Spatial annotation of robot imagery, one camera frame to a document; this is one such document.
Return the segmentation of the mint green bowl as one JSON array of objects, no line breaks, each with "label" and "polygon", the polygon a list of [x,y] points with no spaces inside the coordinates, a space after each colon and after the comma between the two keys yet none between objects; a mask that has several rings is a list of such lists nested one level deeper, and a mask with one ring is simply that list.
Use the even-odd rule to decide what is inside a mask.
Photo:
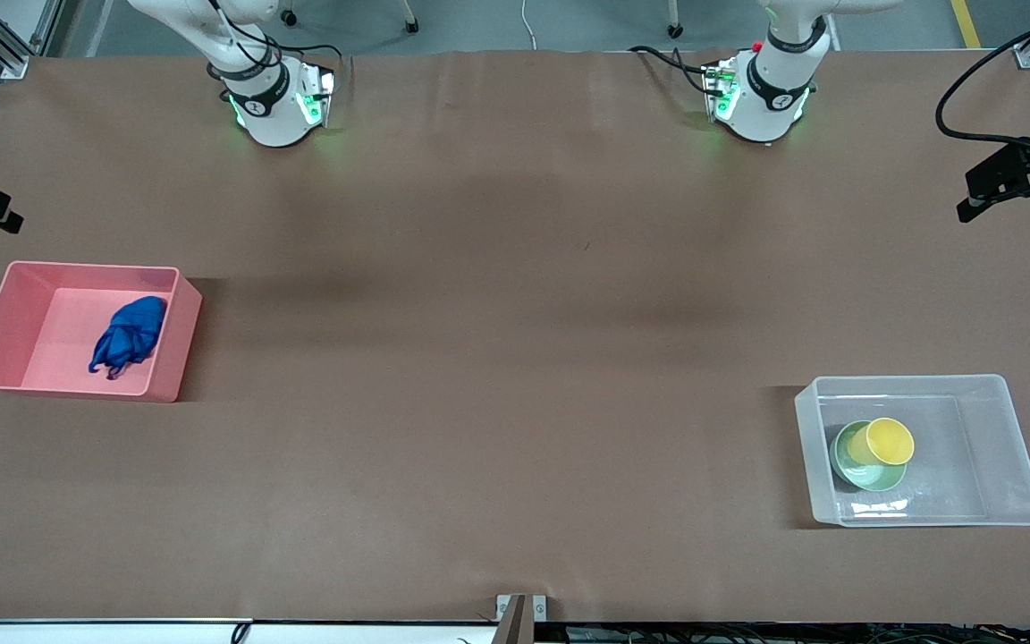
[{"label": "mint green bowl", "polygon": [[851,437],[854,437],[859,429],[864,428],[865,420],[851,421],[842,427],[838,435],[830,445],[830,464],[835,477],[855,489],[864,492],[887,492],[894,489],[902,482],[905,473],[908,471],[906,463],[892,465],[861,464],[849,456],[847,447]]}]

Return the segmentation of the pink plastic bin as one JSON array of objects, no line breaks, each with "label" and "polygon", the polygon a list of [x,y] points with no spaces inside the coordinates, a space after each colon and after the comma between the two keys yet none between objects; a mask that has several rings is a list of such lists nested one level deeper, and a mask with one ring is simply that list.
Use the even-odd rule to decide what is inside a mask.
[{"label": "pink plastic bin", "polygon": [[[104,367],[89,372],[114,313],[146,297],[165,305],[154,350],[114,379]],[[0,392],[172,403],[201,304],[175,267],[14,261],[0,285]]]}]

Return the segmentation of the metal table edge bracket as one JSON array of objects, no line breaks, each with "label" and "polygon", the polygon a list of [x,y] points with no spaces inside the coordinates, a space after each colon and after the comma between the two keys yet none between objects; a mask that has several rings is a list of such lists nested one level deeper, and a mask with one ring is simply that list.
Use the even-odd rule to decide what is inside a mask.
[{"label": "metal table edge bracket", "polygon": [[497,595],[497,628],[491,644],[536,644],[536,625],[547,623],[547,595]]}]

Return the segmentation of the brown table cover sheet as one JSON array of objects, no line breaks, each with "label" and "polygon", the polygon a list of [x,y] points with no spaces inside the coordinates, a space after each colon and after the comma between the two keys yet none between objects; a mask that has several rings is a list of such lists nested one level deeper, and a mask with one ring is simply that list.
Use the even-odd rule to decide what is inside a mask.
[{"label": "brown table cover sheet", "polygon": [[1030,529],[814,522],[818,376],[1005,377],[1030,199],[957,221],[976,52],[835,53],[765,148],[637,55],[360,56],[330,130],[196,58],[0,86],[16,260],[176,267],[172,404],[0,393],[0,618],[1030,623]]}]

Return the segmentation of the clear plastic box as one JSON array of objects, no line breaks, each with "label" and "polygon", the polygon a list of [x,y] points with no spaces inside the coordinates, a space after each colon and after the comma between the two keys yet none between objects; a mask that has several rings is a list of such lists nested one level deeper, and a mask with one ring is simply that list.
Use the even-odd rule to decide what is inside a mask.
[{"label": "clear plastic box", "polygon": [[[794,399],[814,518],[845,529],[1030,526],[1030,457],[1006,380],[994,374],[817,377]],[[834,476],[851,421],[897,419],[916,451],[894,489]]]}]

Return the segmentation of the white table edge board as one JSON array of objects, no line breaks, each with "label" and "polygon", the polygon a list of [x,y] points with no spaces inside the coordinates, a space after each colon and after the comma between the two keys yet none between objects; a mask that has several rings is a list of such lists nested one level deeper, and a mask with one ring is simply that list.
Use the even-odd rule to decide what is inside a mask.
[{"label": "white table edge board", "polygon": [[489,621],[0,619],[0,644],[490,644]]}]

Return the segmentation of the blue cloth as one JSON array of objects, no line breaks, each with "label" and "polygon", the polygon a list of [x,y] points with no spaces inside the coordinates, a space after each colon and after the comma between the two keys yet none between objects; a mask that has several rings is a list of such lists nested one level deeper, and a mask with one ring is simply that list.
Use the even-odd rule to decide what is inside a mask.
[{"label": "blue cloth", "polygon": [[95,343],[89,372],[105,371],[115,380],[131,364],[146,360],[158,345],[166,311],[167,302],[156,296],[122,306]]}]

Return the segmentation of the yellow cup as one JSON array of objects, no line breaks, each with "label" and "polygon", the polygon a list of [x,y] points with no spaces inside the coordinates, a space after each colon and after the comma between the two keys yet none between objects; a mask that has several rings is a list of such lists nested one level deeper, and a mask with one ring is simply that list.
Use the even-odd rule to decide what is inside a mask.
[{"label": "yellow cup", "polygon": [[912,460],[916,441],[908,427],[897,419],[864,421],[847,437],[845,449],[851,461],[862,466],[900,466]]}]

